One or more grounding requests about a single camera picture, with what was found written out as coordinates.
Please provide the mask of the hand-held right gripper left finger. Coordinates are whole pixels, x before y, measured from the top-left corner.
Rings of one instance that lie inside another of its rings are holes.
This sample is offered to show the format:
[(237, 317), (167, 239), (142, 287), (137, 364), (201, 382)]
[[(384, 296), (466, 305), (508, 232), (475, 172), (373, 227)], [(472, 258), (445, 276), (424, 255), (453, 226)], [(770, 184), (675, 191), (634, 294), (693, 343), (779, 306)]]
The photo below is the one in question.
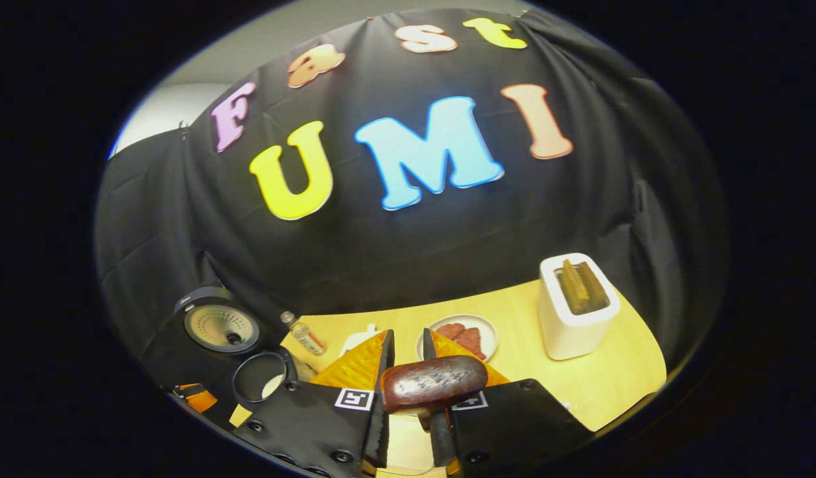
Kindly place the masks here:
[(371, 373), (365, 386), (329, 386), (301, 380), (287, 352), (286, 377), (269, 396), (255, 398), (261, 366), (256, 357), (234, 373), (234, 393), (250, 415), (234, 430), (253, 453), (292, 465), (299, 475), (373, 477), (387, 465), (389, 418), (382, 408), (380, 379), (394, 363), (394, 334), (379, 332), (354, 351)]

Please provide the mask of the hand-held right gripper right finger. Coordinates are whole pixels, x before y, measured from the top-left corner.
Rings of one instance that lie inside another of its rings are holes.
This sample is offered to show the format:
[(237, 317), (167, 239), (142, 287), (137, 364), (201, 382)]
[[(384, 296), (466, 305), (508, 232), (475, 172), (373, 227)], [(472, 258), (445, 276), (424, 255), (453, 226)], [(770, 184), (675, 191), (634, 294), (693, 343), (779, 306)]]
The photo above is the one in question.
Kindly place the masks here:
[(536, 379), (494, 384), (428, 420), (434, 465), (450, 477), (535, 477), (593, 439)]

